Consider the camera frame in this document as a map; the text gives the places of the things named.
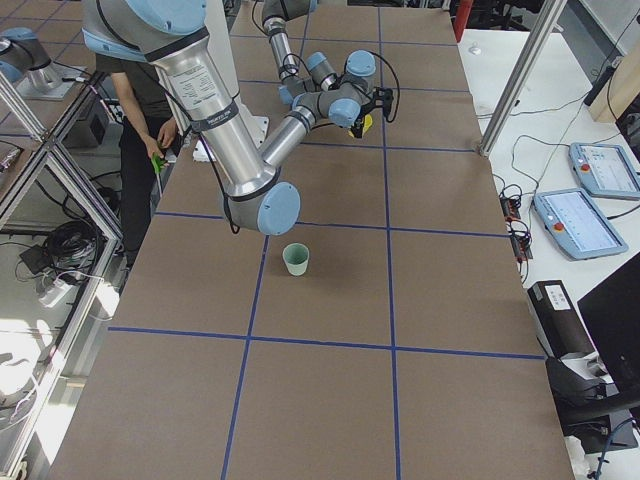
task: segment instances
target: cup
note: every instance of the cup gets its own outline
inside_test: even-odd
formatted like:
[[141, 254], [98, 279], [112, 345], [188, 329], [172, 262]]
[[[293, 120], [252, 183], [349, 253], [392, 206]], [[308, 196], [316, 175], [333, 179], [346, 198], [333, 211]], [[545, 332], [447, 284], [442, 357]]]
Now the cup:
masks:
[[290, 243], [282, 251], [282, 259], [289, 273], [294, 277], [299, 277], [307, 271], [309, 249], [302, 243]]

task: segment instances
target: black box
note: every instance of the black box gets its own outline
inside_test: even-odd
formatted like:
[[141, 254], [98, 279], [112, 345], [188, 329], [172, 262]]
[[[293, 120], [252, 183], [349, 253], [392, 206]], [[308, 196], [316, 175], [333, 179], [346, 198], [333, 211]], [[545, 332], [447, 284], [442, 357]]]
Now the black box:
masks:
[[537, 282], [527, 293], [548, 355], [581, 358], [595, 351], [562, 281]]

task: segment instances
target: white desk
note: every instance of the white desk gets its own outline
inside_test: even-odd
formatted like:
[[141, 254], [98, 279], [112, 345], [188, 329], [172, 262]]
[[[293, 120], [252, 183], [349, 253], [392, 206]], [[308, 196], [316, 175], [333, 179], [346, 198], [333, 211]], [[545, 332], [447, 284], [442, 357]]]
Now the white desk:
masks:
[[[459, 50], [473, 95], [474, 107], [479, 116], [493, 112], [527, 35], [523, 32], [465, 31]], [[472, 46], [478, 47], [480, 53], [471, 53]], [[527, 80], [519, 97], [520, 103], [513, 113], [557, 108], [580, 98], [590, 88], [587, 77], [564, 38], [561, 34], [554, 33]], [[484, 131], [489, 120], [481, 118], [479, 123], [481, 130]], [[520, 135], [530, 135], [548, 143], [570, 144], [596, 142], [611, 137], [617, 132], [614, 124], [594, 122], [580, 100], [559, 111], [512, 116], [491, 152], [490, 160], [494, 173], [504, 178], [507, 183], [517, 183], [524, 192], [531, 192], [535, 188], [534, 183], [511, 168], [512, 147]], [[634, 166], [640, 171], [640, 165], [622, 136], [611, 139], [609, 143], [623, 145], [629, 157], [633, 159]], [[579, 186], [571, 171], [566, 147], [546, 146], [523, 138], [516, 146], [515, 165], [539, 179], [550, 156], [550, 163], [540, 181], [538, 191]], [[640, 251], [640, 229], [638, 228], [640, 212], [634, 212], [613, 221], [615, 228], [629, 245], [628, 252], [586, 261], [571, 261], [561, 253], [550, 235], [544, 231], [544, 226], [536, 215], [529, 214], [531, 199], [531, 195], [525, 196], [521, 207], [521, 216], [531, 228], [534, 257], [529, 262], [529, 275], [525, 288], [540, 280], [560, 279], [571, 298], [577, 302]], [[606, 215], [624, 212], [636, 204], [636, 202], [609, 199], [596, 199], [596, 203]], [[589, 457], [591, 464], [595, 465], [597, 456]], [[636, 480], [638, 478], [639, 449], [609, 453], [607, 459], [611, 463], [605, 465], [602, 480]]]

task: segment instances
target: table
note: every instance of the table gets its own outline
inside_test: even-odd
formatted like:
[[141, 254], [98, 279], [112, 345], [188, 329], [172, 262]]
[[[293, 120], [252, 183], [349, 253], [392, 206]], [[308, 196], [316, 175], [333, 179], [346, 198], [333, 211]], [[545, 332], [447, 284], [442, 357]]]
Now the table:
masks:
[[[490, 114], [498, 102], [507, 78], [526, 41], [527, 33], [503, 31], [466, 30], [459, 45], [469, 88], [474, 98], [474, 106], [479, 116]], [[470, 51], [480, 49], [480, 54]], [[519, 97], [520, 103], [513, 113], [557, 108], [567, 102], [577, 100], [566, 107], [534, 115], [512, 116], [507, 122], [490, 160], [496, 174], [507, 183], [517, 183], [525, 192], [531, 192], [534, 184], [530, 179], [511, 168], [515, 165], [539, 179], [538, 191], [553, 191], [579, 186], [572, 173], [568, 149], [546, 146], [532, 140], [518, 142], [515, 157], [513, 145], [520, 135], [526, 134], [549, 143], [597, 142], [618, 134], [611, 123], [596, 123], [591, 119], [581, 98], [591, 89], [587, 77], [571, 53], [566, 41], [559, 33], [553, 33]], [[480, 118], [481, 129], [489, 120]], [[607, 143], [620, 144], [628, 153], [636, 170], [640, 171], [635, 156], [621, 135], [614, 136]], [[502, 185], [496, 182], [498, 190]], [[635, 202], [611, 199], [595, 199], [606, 215], [616, 215], [630, 209]], [[636, 213], [612, 221], [629, 245], [626, 253], [591, 259], [571, 261], [556, 246], [545, 232], [542, 222], [530, 210], [531, 195], [523, 198], [521, 216], [531, 226], [533, 260], [529, 262], [529, 272], [525, 288], [542, 280], [562, 280], [574, 303], [594, 288], [600, 281], [615, 271], [620, 265], [640, 251], [640, 232]], [[589, 460], [595, 465], [597, 455]], [[603, 469], [602, 479], [626, 480], [637, 478], [640, 468], [640, 450], [614, 452], [610, 465]]]
[[[238, 78], [273, 125], [250, 6]], [[294, 151], [282, 237], [232, 235], [210, 166], [181, 156], [50, 478], [572, 479], [448, 13], [321, 6], [290, 34], [336, 65], [384, 55], [398, 120]]]

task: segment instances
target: green object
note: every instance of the green object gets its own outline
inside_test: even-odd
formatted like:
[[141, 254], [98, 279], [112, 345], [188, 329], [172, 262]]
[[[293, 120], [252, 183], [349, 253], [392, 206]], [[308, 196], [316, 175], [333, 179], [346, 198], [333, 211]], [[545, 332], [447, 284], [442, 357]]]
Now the green object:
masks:
[[157, 153], [154, 153], [151, 157], [151, 164], [153, 165], [153, 171], [156, 172], [156, 175], [160, 173], [162, 167], [167, 163], [167, 161], [160, 157]]
[[282, 251], [282, 259], [289, 273], [299, 277], [307, 271], [309, 265], [309, 249], [302, 243], [291, 243]]

